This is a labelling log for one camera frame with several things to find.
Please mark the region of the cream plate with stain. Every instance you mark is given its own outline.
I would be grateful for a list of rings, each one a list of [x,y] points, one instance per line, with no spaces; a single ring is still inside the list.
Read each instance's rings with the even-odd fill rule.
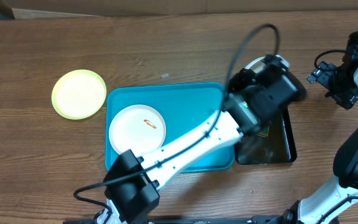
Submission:
[[[278,58],[281,59],[281,63],[284,64],[284,66],[289,69],[290,68],[290,63],[285,60],[281,55],[277,55]],[[263,59],[265,58],[265,56],[263,57],[259,57],[253,61],[251,61],[251,63],[249,63],[246,67],[244,67],[245,69],[248,70],[252,70],[255,73],[259,73],[264,69],[265,63],[263,62]]]

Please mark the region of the green and yellow sponge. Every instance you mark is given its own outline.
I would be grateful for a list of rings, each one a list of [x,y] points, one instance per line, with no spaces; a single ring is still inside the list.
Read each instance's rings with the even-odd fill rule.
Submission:
[[[269,129],[270,129],[270,127],[267,126],[267,127],[263,128],[263,129],[261,129],[259,132],[257,132],[257,135],[263,136],[263,137],[266,138],[266,137],[269,136]]]

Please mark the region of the white plate with stain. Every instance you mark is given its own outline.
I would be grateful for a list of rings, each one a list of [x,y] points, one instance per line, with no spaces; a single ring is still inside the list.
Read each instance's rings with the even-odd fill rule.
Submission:
[[[166,137],[162,115],[147,105],[132,105],[113,117],[108,137],[112,148],[122,154],[131,150],[141,156],[160,148]]]

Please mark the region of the yellow plate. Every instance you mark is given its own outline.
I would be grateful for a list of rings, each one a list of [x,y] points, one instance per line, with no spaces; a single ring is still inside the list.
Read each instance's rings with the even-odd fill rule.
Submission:
[[[85,119],[104,104],[107,88],[104,80],[91,70],[73,70],[54,85],[51,101],[54,110],[66,119]]]

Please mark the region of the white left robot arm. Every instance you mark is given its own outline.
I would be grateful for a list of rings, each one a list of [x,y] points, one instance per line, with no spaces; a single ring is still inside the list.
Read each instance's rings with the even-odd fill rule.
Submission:
[[[130,150],[114,161],[103,182],[107,207],[96,223],[137,223],[160,201],[160,191],[208,154],[237,143],[245,133],[243,115],[221,112],[178,139],[142,156]]]

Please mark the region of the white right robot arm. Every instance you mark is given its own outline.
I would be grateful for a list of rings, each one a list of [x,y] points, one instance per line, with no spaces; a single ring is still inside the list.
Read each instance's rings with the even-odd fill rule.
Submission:
[[[353,75],[358,88],[358,68]],[[358,202],[358,128],[338,149],[334,174],[313,195],[297,201],[271,223],[331,223]]]

